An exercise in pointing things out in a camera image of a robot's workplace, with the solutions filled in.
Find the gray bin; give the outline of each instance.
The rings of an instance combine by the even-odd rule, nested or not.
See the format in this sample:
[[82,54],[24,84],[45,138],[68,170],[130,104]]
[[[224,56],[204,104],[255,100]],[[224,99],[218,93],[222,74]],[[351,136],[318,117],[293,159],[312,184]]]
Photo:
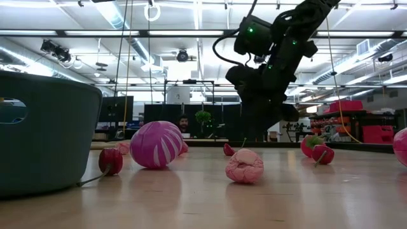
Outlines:
[[23,121],[0,123],[0,197],[57,190],[79,181],[99,117],[100,90],[0,71],[0,97],[18,99],[27,108]]

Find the orange cord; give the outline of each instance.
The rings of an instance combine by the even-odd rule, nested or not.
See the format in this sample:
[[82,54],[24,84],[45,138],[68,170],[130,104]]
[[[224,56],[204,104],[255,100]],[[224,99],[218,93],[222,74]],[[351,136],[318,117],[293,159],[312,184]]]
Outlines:
[[[326,27],[328,31],[328,43],[329,43],[329,53],[331,54],[331,64],[332,64],[332,72],[334,72],[334,65],[333,65],[333,58],[332,58],[332,48],[331,48],[331,35],[330,30],[329,30],[329,22],[328,22],[328,17],[326,18]],[[345,132],[348,134],[348,136],[353,139],[355,142],[362,143],[361,141],[357,140],[352,134],[348,132],[348,130],[345,127],[345,123],[343,122],[343,114],[342,114],[342,105],[341,105],[341,97],[339,96],[339,89],[338,89],[338,84],[336,83],[336,74],[333,75],[333,79],[335,82],[335,89],[336,89],[336,95],[338,96],[338,102],[339,102],[339,112],[341,115],[341,122],[342,122],[342,127],[345,130]]]

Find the pink crumpled ball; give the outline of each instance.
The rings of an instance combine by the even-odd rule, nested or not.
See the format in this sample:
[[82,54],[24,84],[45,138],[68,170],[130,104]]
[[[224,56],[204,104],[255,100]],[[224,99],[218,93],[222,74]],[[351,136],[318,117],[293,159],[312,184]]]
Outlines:
[[130,143],[117,142],[116,149],[118,149],[122,155],[127,155],[130,152]]
[[255,152],[240,149],[229,160],[226,176],[238,183],[255,183],[263,175],[263,161]]
[[179,151],[179,155],[182,155],[183,153],[187,153],[188,152],[188,145],[183,141],[183,146],[181,147],[181,150]]

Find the computer monitor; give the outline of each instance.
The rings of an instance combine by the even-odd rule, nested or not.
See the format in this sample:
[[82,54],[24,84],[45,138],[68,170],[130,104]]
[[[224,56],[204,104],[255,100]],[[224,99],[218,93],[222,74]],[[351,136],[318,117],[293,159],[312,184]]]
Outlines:
[[[126,97],[103,97],[99,122],[119,122],[125,117]],[[133,96],[127,96],[126,121],[133,121]]]

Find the ceiling duct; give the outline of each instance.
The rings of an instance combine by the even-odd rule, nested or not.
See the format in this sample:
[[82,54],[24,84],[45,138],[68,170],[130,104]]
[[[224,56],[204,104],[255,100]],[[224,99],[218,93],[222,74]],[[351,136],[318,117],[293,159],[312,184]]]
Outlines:
[[[119,8],[119,5],[116,1],[110,1],[110,2],[105,2],[105,3],[97,3],[95,4],[97,10],[102,14],[102,16],[110,23],[110,25],[118,30],[122,30],[124,27],[125,29],[130,29],[130,26],[128,26],[127,23],[124,22],[124,16],[121,13],[121,10]],[[162,67],[159,65],[156,65],[156,58],[158,56],[150,56],[148,53],[147,49],[141,44],[141,42],[137,38],[129,38],[129,37],[124,37],[124,39],[128,42],[128,44],[133,47],[134,51],[140,56],[141,61],[149,65],[149,62],[156,66],[154,70],[161,69]]]
[[[372,40],[369,40],[368,42],[364,41],[363,44],[369,44],[370,46],[368,53],[364,52],[362,55],[358,55],[357,51],[354,51],[344,58],[334,62],[334,69],[337,74],[344,73],[345,71],[348,71],[353,67],[363,64],[367,60],[371,60],[383,55],[385,52],[389,51],[395,46],[404,43],[403,41],[403,39],[387,39],[380,43],[376,43],[375,45],[372,45],[374,44]],[[331,78],[331,72],[332,66],[324,68],[316,74],[316,77],[313,78],[312,83],[314,85],[317,85],[320,82]]]
[[[0,56],[2,53],[7,55],[8,62],[11,61],[10,63],[4,63],[4,65],[13,66],[22,72],[74,80],[82,83],[95,83],[72,70],[66,69],[41,55],[21,47],[7,38],[0,38]],[[98,88],[104,94],[113,95],[113,91],[106,87]]]

